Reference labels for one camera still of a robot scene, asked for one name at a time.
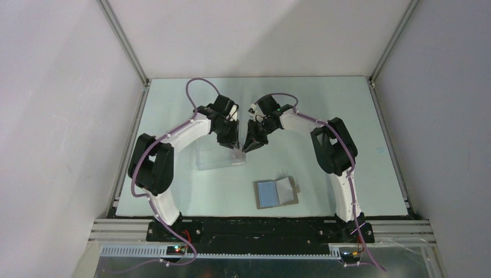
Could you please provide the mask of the credit card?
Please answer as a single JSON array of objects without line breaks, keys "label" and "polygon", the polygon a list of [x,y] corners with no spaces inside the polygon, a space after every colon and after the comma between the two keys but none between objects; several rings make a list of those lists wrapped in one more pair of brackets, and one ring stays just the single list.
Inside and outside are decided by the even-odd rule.
[{"label": "credit card", "polygon": [[246,156],[240,149],[232,150],[232,166],[241,166],[246,163]]}]

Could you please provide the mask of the clear plastic card box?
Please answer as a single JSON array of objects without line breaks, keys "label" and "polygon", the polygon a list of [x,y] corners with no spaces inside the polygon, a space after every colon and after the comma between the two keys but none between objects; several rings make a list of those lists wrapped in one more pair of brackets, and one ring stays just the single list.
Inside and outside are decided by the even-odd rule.
[{"label": "clear plastic card box", "polygon": [[198,144],[196,166],[200,171],[233,167],[232,149],[215,144]]}]

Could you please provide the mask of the grey felt card holder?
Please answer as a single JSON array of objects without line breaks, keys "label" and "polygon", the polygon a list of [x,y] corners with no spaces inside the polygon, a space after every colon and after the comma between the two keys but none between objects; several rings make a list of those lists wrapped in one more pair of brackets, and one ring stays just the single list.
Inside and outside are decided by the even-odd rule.
[{"label": "grey felt card holder", "polygon": [[258,210],[290,206],[299,203],[300,192],[293,177],[254,182],[256,207]]}]

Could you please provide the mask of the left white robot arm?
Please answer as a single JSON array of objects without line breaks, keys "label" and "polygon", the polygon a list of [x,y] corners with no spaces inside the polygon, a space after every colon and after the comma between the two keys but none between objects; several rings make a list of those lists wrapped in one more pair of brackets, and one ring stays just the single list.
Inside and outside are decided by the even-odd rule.
[{"label": "left white robot arm", "polygon": [[161,137],[144,133],[137,138],[127,171],[131,193],[148,199],[156,219],[163,222],[160,233],[167,240],[176,241],[183,234],[182,224],[176,221],[181,213],[170,191],[175,154],[210,134],[216,135],[220,146],[238,150],[238,111],[238,104],[219,95],[213,103],[196,107],[190,119]]}]

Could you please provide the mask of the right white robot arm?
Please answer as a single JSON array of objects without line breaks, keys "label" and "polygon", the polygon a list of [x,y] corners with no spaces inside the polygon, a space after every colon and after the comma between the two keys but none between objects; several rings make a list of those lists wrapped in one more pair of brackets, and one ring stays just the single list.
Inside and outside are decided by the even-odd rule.
[{"label": "right white robot arm", "polygon": [[344,242],[362,242],[365,217],[354,185],[357,147],[340,118],[323,121],[299,112],[296,105],[281,106],[274,94],[267,94],[251,104],[247,135],[242,151],[268,144],[268,135],[276,130],[310,134],[317,163],[329,174],[336,200],[337,235]]}]

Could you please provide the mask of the beige chair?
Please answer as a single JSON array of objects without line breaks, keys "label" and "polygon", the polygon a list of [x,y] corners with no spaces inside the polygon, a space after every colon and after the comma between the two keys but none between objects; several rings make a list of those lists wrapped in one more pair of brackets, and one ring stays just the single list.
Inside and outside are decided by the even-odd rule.
[{"label": "beige chair", "polygon": [[94,278],[100,259],[101,244],[88,242],[72,274],[73,278]]}]

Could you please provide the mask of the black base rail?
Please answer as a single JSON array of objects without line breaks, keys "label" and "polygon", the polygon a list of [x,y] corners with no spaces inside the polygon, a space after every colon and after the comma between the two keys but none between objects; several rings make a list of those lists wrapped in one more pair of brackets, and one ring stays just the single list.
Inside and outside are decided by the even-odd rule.
[{"label": "black base rail", "polygon": [[189,240],[199,254],[328,255],[335,243],[374,243],[371,224],[338,217],[180,217],[167,230],[149,223],[148,242]]}]

